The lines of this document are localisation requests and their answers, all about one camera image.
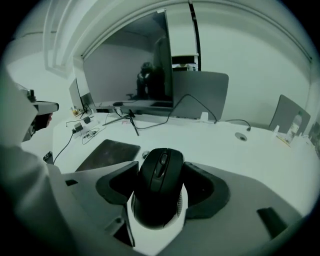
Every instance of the computer mouse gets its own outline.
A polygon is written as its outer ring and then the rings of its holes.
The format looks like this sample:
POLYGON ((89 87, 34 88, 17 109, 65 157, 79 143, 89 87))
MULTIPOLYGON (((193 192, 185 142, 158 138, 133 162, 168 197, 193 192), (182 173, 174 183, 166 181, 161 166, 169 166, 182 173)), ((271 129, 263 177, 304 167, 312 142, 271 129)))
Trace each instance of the computer mouse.
POLYGON ((161 229, 177 213, 183 164, 183 154, 171 148, 156 148, 148 154, 138 172, 131 203, 140 224, 161 229))

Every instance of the monitor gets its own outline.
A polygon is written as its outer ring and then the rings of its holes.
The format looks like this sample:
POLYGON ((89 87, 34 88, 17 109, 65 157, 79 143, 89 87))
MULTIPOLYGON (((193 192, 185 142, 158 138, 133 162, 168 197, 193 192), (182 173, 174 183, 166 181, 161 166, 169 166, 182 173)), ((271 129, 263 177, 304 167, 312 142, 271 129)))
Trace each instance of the monitor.
POLYGON ((84 106, 80 97, 77 79, 74 79, 69 87, 69 92, 74 110, 83 110, 84 106))
POLYGON ((173 106, 172 59, 165 12, 152 13, 108 37, 83 63, 97 109, 173 106))

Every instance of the white desk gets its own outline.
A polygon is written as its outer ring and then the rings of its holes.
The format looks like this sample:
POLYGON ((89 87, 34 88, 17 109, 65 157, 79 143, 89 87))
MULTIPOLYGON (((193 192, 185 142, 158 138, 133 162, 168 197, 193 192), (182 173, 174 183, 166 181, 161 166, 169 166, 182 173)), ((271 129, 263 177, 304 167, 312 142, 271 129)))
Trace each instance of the white desk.
MULTIPOLYGON (((100 120, 102 125, 106 115, 95 113, 94 118, 100 120)), ((107 122, 115 118, 115 114, 110 114, 107 122)), ((137 116, 134 122, 142 128, 165 119, 143 115, 137 116)), ((69 123, 69 127, 66 127, 66 123, 62 122, 54 128, 54 158, 69 141, 74 127, 72 124, 75 123, 69 123)), ((71 140, 55 162, 61 173, 74 172, 102 141, 110 139, 141 146, 135 159, 139 161, 139 166, 144 161, 144 151, 172 148, 181 151, 185 161, 254 178, 267 185, 303 216, 311 211, 319 194, 320 160, 314 148, 302 137, 296 137, 291 147, 288 147, 268 130, 252 127, 251 131, 246 131, 244 125, 228 122, 213 124, 178 118, 170 118, 166 124, 139 130, 140 136, 137 136, 129 121, 119 121, 104 127, 86 145, 82 145, 81 137, 71 140), (243 133, 248 140, 244 142, 237 139, 236 132, 243 133)))

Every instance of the mouse pad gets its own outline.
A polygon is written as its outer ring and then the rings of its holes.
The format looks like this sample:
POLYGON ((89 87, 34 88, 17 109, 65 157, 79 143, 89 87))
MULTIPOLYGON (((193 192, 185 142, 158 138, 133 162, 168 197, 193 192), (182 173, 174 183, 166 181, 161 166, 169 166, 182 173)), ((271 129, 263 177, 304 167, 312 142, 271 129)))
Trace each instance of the mouse pad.
POLYGON ((106 139, 83 161, 76 172, 133 161, 140 148, 138 145, 106 139))

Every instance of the bottle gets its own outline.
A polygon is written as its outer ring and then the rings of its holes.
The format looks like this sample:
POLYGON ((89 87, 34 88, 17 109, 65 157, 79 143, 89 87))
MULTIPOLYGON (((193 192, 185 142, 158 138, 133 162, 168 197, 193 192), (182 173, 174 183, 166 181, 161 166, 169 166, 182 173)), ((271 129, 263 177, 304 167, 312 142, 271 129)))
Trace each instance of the bottle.
POLYGON ((293 122, 292 122, 287 134, 285 135, 285 138, 284 138, 285 142, 287 142, 288 144, 290 144, 292 142, 296 133, 299 130, 301 123, 302 123, 302 112, 299 111, 299 113, 294 117, 293 122))

